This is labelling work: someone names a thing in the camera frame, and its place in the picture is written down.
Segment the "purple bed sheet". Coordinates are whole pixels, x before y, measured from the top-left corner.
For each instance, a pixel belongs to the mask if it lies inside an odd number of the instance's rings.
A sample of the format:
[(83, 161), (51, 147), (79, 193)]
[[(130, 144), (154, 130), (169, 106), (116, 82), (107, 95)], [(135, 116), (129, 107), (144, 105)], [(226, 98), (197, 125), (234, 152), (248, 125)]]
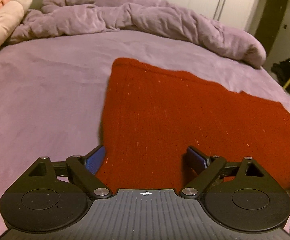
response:
[[(99, 144), (107, 81), (119, 57), (184, 70), (233, 92), (290, 96), (263, 69), (139, 31), (60, 36), (0, 49), (0, 198), (38, 157), (62, 161)], [(6, 230), (0, 215), (0, 235)]]

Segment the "purple crumpled duvet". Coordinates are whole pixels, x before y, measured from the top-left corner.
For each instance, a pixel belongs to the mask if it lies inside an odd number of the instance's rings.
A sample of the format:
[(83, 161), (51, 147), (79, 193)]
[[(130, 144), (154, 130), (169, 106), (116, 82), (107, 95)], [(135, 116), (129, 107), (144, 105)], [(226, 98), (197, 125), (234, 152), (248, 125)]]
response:
[(43, 0), (41, 9), (26, 14), (9, 42), (119, 30), (191, 42), (256, 69), (266, 59), (264, 47), (249, 33), (165, 0)]

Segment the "red knit coat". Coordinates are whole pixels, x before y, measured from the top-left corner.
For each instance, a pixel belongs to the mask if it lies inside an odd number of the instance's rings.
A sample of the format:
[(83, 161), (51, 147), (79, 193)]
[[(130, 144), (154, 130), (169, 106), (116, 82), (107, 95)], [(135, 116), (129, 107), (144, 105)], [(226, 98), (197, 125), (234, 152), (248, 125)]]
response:
[(290, 189), (290, 113), (279, 102), (231, 92), (183, 71), (113, 62), (102, 114), (110, 189), (180, 190), (195, 174), (188, 146), (228, 161), (256, 159)]

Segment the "dark door frame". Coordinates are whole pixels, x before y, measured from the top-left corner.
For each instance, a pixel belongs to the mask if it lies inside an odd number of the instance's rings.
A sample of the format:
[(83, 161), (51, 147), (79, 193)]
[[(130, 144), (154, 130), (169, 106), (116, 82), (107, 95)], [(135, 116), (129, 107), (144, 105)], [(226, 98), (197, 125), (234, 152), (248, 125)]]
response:
[(258, 28), (254, 37), (259, 40), (269, 56), (280, 29), (288, 0), (266, 0)]

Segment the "black clothing pile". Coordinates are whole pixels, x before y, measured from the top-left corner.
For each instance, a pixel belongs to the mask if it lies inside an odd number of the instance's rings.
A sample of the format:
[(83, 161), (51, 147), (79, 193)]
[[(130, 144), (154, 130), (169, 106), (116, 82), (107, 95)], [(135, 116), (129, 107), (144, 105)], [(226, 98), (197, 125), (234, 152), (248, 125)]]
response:
[(274, 63), (271, 67), (271, 72), (276, 75), (278, 83), (284, 86), (290, 79), (290, 58)]

